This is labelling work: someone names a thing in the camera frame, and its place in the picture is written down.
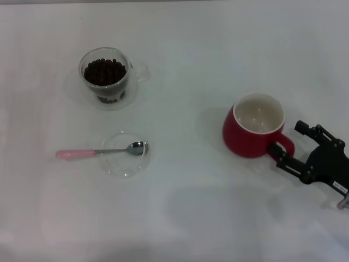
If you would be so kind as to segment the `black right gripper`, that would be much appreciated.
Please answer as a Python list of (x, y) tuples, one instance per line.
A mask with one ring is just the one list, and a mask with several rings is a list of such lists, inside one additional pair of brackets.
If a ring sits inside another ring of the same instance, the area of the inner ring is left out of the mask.
[(347, 195), (348, 157), (344, 153), (345, 143), (319, 124), (309, 127), (299, 120), (294, 129), (313, 139), (319, 146), (309, 154), (305, 164), (293, 158), (279, 145), (271, 144), (268, 153), (276, 161), (276, 166), (299, 178), (302, 183), (322, 182), (341, 195)]

